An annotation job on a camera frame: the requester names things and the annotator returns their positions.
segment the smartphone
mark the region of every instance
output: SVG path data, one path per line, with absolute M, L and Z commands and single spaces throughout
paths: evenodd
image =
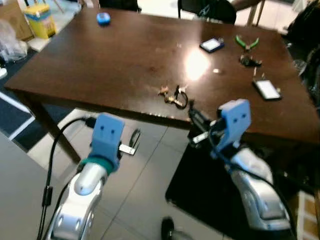
M 202 48 L 208 53 L 212 53 L 218 49 L 223 48 L 224 46 L 225 46 L 225 43 L 222 39 L 217 40 L 215 38 L 211 38 L 210 40 L 200 44 L 200 48 Z
M 253 85 L 266 101 L 280 100 L 282 98 L 270 80 L 253 81 Z

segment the phone screen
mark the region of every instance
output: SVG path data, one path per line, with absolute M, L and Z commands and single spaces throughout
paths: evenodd
M 254 82 L 263 98 L 267 100 L 280 99 L 281 95 L 269 80 L 259 80 Z

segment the black cable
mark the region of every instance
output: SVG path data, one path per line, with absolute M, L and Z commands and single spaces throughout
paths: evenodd
M 184 91 L 182 91 L 182 92 L 180 92 L 179 94 L 181 94 L 182 95 L 182 97 L 184 98 L 184 105 L 182 105 L 182 106 L 180 106 L 180 105 L 175 105 L 178 109 L 185 109 L 186 107 L 187 107 L 187 105 L 188 105 L 188 101 L 189 101 L 189 99 L 188 99 L 188 96 L 187 96 L 187 94 L 184 92 Z
M 50 152 L 50 158 L 49 158 L 49 166 L 48 166 L 48 172 L 47 172 L 47 176 L 46 176 L 46 186 L 50 186 L 50 182 L 51 182 L 51 175 L 52 175 L 52 166 L 53 166 L 53 159 L 54 159 L 54 153 L 55 153 L 55 149 L 56 149 L 56 145 L 58 143 L 59 138 L 61 137 L 61 135 L 63 134 L 64 130 L 66 130 L 67 127 L 69 127 L 71 124 L 73 124 L 74 122 L 77 121 L 86 121 L 87 118 L 86 117 L 79 117 L 79 118 L 75 118 L 73 120 L 71 120 L 70 122 L 68 122 L 66 125 L 64 125 L 59 133 L 57 134 L 57 136 L 54 138 L 53 144 L 52 144 L 52 148 L 51 148 L 51 152 Z
M 53 211 L 52 216 L 51 216 L 51 219 L 50 219 L 50 221 L 49 221 L 49 226 L 50 226 L 51 222 L 52 222 L 53 219 L 54 219 L 54 216 L 55 216 L 55 214 L 56 214 L 56 212 L 57 212 L 57 210 L 58 210 L 58 208 L 59 208 L 59 205 L 60 205 L 62 196 L 64 195 L 64 192 L 66 191 L 66 189 L 67 189 L 70 181 L 71 181 L 71 180 L 69 180 L 69 181 L 66 183 L 66 185 L 64 185 L 64 187 L 62 188 L 62 190 L 61 190 L 61 192 L 60 192 L 60 194 L 59 194 L 58 200 L 57 200 L 57 202 L 56 202 L 56 204 L 55 204 L 55 207 L 54 207 L 54 211 Z M 48 234 L 48 230 L 49 230 L 49 228 L 46 229 L 45 234 L 44 234 L 45 236 Z
M 38 234 L 37 234 L 36 240 L 41 240 L 41 238 L 42 238 L 43 231 L 44 231 L 45 220 L 46 220 L 46 214 L 47 214 L 47 207 L 50 206 L 50 204 L 51 204 L 53 188 L 52 188 L 52 186 L 50 186 L 50 183 L 51 183 L 53 158 L 54 158 L 56 145 L 57 145 L 57 143 L 59 141 L 59 138 L 61 137 L 61 135 L 63 134 L 64 130 L 67 127 L 69 127 L 74 122 L 77 122 L 77 121 L 85 121 L 86 122 L 87 120 L 88 120 L 88 118 L 86 118 L 86 117 L 79 117 L 79 118 L 75 118 L 75 119 L 71 120 L 70 122 L 68 122 L 66 125 L 64 125 L 60 129 L 59 133 L 54 138 L 54 141 L 53 141 L 53 144 L 52 144 L 52 147 L 51 147 L 50 157 L 49 157 L 48 172 L 47 172 L 47 175 L 46 175 L 45 187 L 44 187 L 43 198 L 42 198 L 42 212 L 41 212 L 39 230 L 38 230 Z
M 216 146 L 214 145 L 212 139 L 211 139 L 211 136 L 212 136 L 212 132 L 214 130 L 214 127 L 211 127 L 208 131 L 208 139 L 212 145 L 212 150 L 213 152 L 216 154 L 216 156 L 218 158 L 220 158 L 225 165 L 228 165 L 230 166 L 231 170 L 239 170 L 239 171 L 242 171 L 248 175 L 250 175 L 251 177 L 253 178 L 256 178 L 258 180 L 261 180 L 265 183 L 267 183 L 270 187 L 272 187 L 274 189 L 274 191 L 277 193 L 277 195 L 279 196 L 280 200 L 282 201 L 285 209 L 287 209 L 287 213 L 289 215 L 289 222 L 290 222 L 290 226 L 291 226 L 291 230 L 293 232 L 293 235 L 297 238 L 297 231 L 296 231 L 296 226 L 295 226 L 295 223 L 294 223 L 294 218 L 293 218 L 293 215 L 290 211 L 290 208 L 287 204 L 287 201 L 286 199 L 284 198 L 284 196 L 282 195 L 282 193 L 278 190 L 278 188 L 276 186 L 274 186 L 271 182 L 269 182 L 268 180 L 264 179 L 263 177 L 257 175 L 257 174 L 254 174 L 253 172 L 250 172 L 250 171 L 247 171 L 245 169 L 243 169 L 241 166 L 239 166 L 238 164 L 235 164 L 235 163 L 232 163 L 228 158 L 226 158 L 221 152 L 219 152 L 216 148 Z

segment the cardboard box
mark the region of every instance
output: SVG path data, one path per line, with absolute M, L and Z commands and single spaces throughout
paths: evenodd
M 0 6 L 0 19 L 11 24 L 17 39 L 27 41 L 34 37 L 16 0 L 8 5 Z

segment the yellow box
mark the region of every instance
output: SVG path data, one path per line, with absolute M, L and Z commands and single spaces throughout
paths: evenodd
M 36 4 L 27 7 L 24 14 L 35 35 L 48 39 L 56 34 L 56 25 L 48 4 Z

